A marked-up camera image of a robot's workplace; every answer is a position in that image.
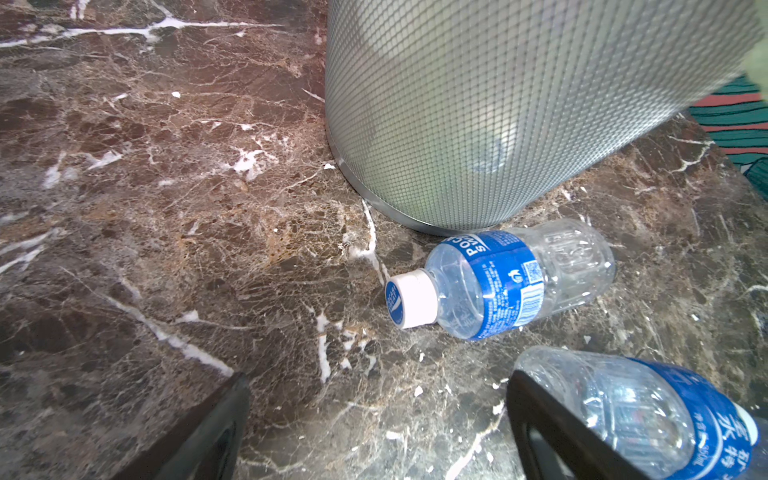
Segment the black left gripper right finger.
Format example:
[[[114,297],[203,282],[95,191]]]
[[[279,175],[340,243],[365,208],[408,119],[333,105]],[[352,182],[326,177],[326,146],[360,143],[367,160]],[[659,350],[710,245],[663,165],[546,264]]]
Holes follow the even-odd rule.
[[[506,407],[528,479],[644,479],[646,475],[600,440],[526,373],[508,381]]]

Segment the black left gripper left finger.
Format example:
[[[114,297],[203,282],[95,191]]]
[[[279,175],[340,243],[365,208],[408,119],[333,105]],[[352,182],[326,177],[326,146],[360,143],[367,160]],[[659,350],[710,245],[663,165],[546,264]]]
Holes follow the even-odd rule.
[[[231,479],[250,407],[243,373],[232,375],[116,479]]]

